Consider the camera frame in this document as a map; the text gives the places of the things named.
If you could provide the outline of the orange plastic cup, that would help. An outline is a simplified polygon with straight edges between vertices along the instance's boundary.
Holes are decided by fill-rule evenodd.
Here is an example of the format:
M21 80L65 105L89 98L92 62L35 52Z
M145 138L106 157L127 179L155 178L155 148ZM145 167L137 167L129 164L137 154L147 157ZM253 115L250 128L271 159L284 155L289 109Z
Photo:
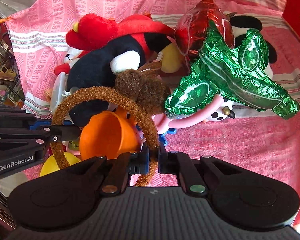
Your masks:
M83 160L105 156L115 159L121 153L141 150L141 138L134 117L121 107L91 117L82 129L79 151Z

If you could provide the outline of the brown fuzzy headband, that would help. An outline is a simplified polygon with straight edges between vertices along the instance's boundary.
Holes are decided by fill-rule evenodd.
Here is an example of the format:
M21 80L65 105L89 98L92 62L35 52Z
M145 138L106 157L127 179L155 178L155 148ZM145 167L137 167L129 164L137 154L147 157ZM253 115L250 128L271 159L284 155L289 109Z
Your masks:
M160 67L161 63L157 61L147 63L138 70L125 70L116 77L113 88L93 86L78 89L57 107L52 125L62 125L74 107L101 100L121 107L128 112L128 117L134 117L150 150L157 150L158 130L152 116L163 113L164 101L170 94L169 88L157 78Z

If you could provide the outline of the green foil balloon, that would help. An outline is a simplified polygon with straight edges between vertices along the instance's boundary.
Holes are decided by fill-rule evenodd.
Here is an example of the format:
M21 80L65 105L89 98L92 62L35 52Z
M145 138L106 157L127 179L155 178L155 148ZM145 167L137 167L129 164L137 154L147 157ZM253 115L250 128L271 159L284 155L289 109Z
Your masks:
M271 110L285 120L292 118L300 105L265 73L268 54L267 43L257 29L248 29L242 44L231 49L210 22L190 74L181 78L165 101L166 112L191 115L221 95L257 111Z

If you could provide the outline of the red foil balloon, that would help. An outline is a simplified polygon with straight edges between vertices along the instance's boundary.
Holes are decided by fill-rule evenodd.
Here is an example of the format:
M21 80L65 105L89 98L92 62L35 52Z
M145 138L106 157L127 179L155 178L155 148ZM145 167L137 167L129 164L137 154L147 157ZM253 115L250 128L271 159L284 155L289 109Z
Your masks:
M181 54L187 55L202 47L211 21L226 44L234 48L235 37L228 16L223 14L213 0L202 0L183 14L175 28L175 41Z

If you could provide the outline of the panda plush toy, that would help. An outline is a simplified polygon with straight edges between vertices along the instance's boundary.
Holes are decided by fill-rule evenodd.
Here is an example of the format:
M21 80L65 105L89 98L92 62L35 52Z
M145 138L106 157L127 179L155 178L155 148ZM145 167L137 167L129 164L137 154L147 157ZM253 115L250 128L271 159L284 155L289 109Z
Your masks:
M232 14L230 16L230 24L232 26L232 30L235 37L235 48L239 47L242 44L242 41L244 40L248 29L254 28L258 31L261 31L263 28L262 22L258 18L247 15L235 16ZM268 41L266 41L266 43L269 50L269 63L265 69L265 73L269 76L271 80L273 80L273 71L270 65L277 61L277 52Z

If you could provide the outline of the blue plastic toy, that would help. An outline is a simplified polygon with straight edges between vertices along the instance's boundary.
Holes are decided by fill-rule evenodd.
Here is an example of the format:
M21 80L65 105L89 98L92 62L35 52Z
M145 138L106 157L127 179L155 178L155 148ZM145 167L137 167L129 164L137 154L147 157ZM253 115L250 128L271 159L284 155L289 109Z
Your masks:
M168 145L167 135L175 135L177 130L175 128L169 128L167 132L159 135L159 141L164 145Z

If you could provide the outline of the pink flexible tube toy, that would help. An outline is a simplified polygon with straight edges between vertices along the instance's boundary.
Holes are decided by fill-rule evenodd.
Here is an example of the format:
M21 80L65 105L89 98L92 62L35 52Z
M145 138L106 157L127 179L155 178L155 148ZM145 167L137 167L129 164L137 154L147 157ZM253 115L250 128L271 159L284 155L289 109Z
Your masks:
M210 104L190 116L181 119L169 119L164 113L152 116L158 134L167 132L170 128L181 129L196 125L207 119L224 102L221 95L216 94Z

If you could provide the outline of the yellow ball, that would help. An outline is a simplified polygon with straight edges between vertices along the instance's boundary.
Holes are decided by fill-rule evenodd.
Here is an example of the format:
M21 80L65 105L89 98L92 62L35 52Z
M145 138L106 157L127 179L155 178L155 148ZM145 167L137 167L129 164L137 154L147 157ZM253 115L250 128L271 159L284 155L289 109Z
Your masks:
M70 166L81 162L81 160L78 157L76 157L75 155L73 155L72 153L64 152L64 154L65 154L65 157L66 157L67 161L69 162ZM42 176L45 176L52 172L56 172L58 170L59 170L59 167L57 165L57 162L56 162L54 156L52 155L52 156L48 157L46 162L43 164L39 176L42 177Z

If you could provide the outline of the cow print ball toy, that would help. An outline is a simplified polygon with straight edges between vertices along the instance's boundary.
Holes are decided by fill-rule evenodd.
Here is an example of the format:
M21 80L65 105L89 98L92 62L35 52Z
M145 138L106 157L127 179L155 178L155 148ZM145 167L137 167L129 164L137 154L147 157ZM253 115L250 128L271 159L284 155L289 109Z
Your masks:
M234 119L235 113L233 110L233 102L226 97L223 97L223 103L213 112L210 116L208 116L203 122L218 122L223 121L227 118Z

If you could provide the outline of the Mickey Mouse plush toy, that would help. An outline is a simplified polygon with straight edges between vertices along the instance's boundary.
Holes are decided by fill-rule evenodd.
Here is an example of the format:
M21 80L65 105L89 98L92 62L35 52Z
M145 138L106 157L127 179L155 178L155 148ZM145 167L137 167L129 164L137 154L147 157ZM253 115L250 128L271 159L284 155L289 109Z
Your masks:
M67 44L77 57L58 65L55 75L66 74L62 97L80 88L115 86L125 70L138 70L154 53L172 47L174 30L150 15L130 15L121 22L86 14L66 34Z

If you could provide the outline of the pink striped cloth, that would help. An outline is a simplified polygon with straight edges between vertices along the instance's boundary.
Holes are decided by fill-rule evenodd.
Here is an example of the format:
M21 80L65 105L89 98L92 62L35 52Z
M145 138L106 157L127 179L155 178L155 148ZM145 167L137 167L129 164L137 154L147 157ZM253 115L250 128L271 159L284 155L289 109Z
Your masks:
M53 86L53 69L68 46L65 34L83 15L93 12L117 21L150 13L174 27L184 12L201 0L36 0L7 22L29 112L47 116L45 92ZM277 51L274 80L300 104L300 42L281 15L286 0L214 0L223 11L253 15L262 21L262 35ZM300 196L300 111L289 120L273 112L235 107L236 117L200 123L168 135L168 149L194 158L208 154L281 180ZM300 211L295 219L300 232Z

